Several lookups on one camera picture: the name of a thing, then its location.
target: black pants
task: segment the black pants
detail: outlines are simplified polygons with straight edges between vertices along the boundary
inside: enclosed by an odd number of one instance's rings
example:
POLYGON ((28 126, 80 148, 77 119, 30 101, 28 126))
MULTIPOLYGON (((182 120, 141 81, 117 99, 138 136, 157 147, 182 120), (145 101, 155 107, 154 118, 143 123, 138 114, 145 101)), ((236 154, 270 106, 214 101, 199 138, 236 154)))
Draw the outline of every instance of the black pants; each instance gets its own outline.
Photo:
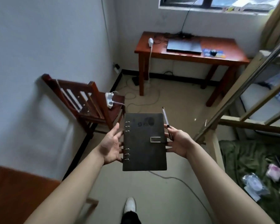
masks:
POLYGON ((135 212, 128 211, 122 216, 121 224, 141 224, 141 222, 135 212))

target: person's left arm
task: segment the person's left arm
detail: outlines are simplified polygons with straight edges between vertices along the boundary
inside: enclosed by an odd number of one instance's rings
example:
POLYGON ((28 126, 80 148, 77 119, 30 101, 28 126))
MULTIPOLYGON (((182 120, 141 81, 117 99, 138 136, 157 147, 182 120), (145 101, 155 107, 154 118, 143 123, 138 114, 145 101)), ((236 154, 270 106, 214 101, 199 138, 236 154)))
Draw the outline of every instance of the person's left arm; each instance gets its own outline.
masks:
POLYGON ((119 124, 107 133, 101 143, 72 171, 72 173, 37 207, 25 224, 72 224, 77 219, 89 192, 104 164, 121 162, 119 124))

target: person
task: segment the person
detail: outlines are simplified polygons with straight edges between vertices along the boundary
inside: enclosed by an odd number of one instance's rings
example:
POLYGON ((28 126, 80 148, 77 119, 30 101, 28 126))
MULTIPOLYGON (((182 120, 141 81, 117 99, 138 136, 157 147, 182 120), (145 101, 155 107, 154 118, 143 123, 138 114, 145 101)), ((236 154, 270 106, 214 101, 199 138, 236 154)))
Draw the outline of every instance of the person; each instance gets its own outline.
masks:
MULTIPOLYGON (((273 220, 252 200, 186 132, 174 127, 164 128, 173 136, 167 152, 186 158, 213 209, 219 223, 273 224, 273 220)), ((25 224, 72 224, 89 195, 103 165, 122 161, 123 132, 119 124, 106 134, 101 143, 73 170, 73 172, 37 207, 25 224)), ((124 207, 122 224, 141 223, 133 198, 124 207)))

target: black notebook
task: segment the black notebook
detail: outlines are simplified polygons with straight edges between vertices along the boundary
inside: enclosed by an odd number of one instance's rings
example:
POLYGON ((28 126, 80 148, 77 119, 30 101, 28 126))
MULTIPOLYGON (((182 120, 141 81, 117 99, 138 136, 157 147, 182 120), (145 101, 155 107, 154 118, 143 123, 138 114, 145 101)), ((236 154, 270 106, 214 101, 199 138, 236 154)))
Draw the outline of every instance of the black notebook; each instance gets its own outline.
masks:
POLYGON ((162 113, 126 113, 123 171, 167 170, 162 113))

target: desk leg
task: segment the desk leg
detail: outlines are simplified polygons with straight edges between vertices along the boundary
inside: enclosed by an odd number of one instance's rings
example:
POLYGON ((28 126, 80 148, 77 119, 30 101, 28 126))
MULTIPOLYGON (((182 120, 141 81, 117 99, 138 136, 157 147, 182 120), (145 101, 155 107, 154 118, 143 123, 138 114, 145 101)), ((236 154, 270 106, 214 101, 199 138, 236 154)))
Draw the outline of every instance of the desk leg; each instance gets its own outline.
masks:
POLYGON ((139 53, 139 95, 144 96, 144 55, 139 53))
POLYGON ((143 59, 144 59, 144 80, 148 80, 149 56, 143 55, 143 59))
POLYGON ((237 69, 238 69, 237 66, 231 66, 227 69, 219 85, 215 88, 214 92, 206 102, 207 107, 211 107, 213 105, 217 97, 220 95, 222 91, 224 91, 224 88, 228 85, 228 82, 233 78, 233 75, 236 73, 237 69))
POLYGON ((208 82, 212 79, 212 77, 213 77, 213 75, 214 75, 214 73, 215 73, 215 71, 217 70, 218 67, 219 67, 219 65, 215 65, 214 64, 210 68, 210 70, 208 72, 208 75, 206 76, 204 82, 201 84, 201 87, 200 87, 201 89, 205 89, 206 88, 206 86, 208 85, 208 82))

